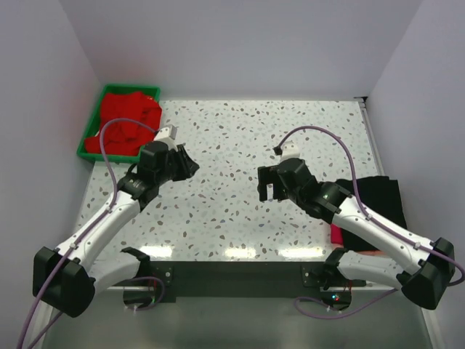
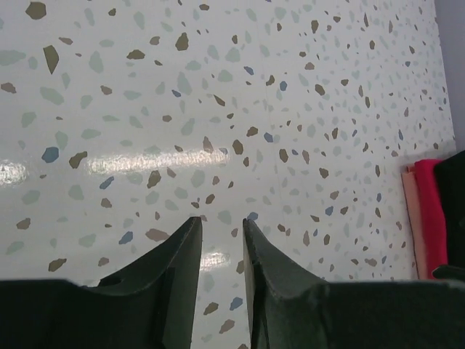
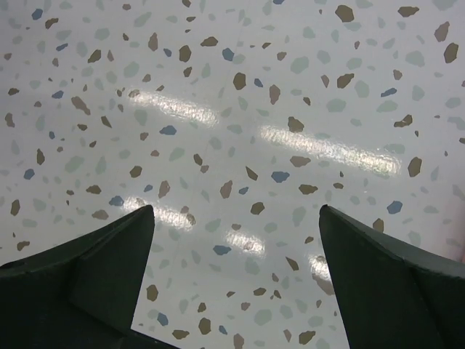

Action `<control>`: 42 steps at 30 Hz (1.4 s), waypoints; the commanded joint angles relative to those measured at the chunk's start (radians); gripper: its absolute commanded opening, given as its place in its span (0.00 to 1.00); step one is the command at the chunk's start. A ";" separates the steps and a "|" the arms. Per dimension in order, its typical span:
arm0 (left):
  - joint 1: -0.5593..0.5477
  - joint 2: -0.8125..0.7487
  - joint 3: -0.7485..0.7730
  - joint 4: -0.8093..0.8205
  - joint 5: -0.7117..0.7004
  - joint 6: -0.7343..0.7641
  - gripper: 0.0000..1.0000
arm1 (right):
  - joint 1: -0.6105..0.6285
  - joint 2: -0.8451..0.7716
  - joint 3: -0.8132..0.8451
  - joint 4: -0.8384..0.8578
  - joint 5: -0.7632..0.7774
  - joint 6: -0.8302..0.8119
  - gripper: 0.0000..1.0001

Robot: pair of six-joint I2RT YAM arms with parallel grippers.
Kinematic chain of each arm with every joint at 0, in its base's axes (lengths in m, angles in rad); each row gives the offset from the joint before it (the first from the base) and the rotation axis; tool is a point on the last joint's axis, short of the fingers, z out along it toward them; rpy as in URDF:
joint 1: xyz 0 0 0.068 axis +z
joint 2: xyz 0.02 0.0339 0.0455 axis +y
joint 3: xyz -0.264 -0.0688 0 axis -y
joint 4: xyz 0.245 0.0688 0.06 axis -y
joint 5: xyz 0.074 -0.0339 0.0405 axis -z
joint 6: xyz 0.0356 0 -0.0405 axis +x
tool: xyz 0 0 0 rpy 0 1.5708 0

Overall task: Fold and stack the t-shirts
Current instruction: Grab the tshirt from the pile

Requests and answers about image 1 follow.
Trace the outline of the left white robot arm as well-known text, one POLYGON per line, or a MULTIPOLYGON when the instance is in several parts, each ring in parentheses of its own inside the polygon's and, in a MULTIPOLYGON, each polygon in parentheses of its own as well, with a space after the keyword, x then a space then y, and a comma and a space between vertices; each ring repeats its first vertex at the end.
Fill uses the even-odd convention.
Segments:
POLYGON ((33 260, 33 296, 66 315, 80 316, 94 296, 123 281, 145 284, 152 276, 150 257, 124 248, 116 264, 94 262, 113 237, 159 193, 166 182, 190 179, 199 166, 183 145, 148 143, 116 191, 90 221, 55 249, 40 249, 33 260))

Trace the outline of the red t shirt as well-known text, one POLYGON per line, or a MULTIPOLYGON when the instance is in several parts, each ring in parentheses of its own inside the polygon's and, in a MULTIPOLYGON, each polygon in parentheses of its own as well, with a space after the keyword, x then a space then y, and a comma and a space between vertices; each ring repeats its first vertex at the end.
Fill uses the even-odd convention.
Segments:
POLYGON ((137 156, 140 148, 153 140, 160 126, 162 109, 142 92, 127 95, 107 93, 100 103, 99 129, 106 128, 105 152, 115 156, 137 156))

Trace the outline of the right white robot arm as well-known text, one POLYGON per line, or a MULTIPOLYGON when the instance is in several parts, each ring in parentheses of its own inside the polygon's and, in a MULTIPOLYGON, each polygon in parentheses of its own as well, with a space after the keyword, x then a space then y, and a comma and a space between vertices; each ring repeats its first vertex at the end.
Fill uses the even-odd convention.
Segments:
POLYGON ((289 158, 258 169, 260 201, 289 199, 306 214, 348 230, 383 252, 376 257, 336 248, 317 273, 324 288, 346 280, 370 281, 400 290, 421 308, 437 308, 455 273, 454 246, 431 241, 400 227, 361 203, 334 182, 318 182, 305 161, 289 158))

